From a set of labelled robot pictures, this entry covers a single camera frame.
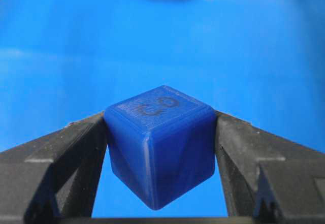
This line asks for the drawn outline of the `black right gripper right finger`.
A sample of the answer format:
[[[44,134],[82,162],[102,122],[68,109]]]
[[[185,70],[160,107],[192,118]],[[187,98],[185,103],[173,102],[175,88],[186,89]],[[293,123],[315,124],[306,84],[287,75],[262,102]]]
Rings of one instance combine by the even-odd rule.
[[[324,154],[217,112],[227,213],[261,223],[324,223]]]

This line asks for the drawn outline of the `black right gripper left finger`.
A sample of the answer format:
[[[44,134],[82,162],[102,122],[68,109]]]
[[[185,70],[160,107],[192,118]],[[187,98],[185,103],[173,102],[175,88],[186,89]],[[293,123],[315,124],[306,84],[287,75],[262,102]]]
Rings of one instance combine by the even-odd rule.
[[[106,148],[99,113],[1,152],[1,223],[90,217]]]

